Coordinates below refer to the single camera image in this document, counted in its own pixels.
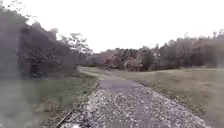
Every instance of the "grass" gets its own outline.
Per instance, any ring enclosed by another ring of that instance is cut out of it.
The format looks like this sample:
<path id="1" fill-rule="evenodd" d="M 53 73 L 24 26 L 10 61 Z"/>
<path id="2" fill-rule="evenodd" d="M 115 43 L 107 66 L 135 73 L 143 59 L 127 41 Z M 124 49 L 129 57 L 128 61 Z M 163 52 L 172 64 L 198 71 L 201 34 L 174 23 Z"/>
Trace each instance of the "grass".
<path id="1" fill-rule="evenodd" d="M 95 77 L 81 74 L 70 78 L 24 80 L 22 85 L 36 122 L 51 128 L 95 89 L 95 82 Z"/>
<path id="2" fill-rule="evenodd" d="M 125 72 L 83 67 L 82 70 L 137 81 L 171 99 L 176 99 L 195 114 L 211 123 L 214 122 L 214 125 L 224 126 L 223 69 L 192 68 L 156 72 Z"/>

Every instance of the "gravel path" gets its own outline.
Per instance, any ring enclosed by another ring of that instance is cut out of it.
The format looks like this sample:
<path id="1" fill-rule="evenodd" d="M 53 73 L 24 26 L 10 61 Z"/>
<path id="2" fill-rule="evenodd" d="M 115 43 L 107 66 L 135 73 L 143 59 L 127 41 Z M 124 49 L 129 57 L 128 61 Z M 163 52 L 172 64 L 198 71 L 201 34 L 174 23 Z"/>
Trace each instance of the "gravel path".
<path id="1" fill-rule="evenodd" d="M 178 103 L 140 84 L 92 74 L 100 86 L 83 111 L 73 113 L 61 128 L 209 128 Z"/>

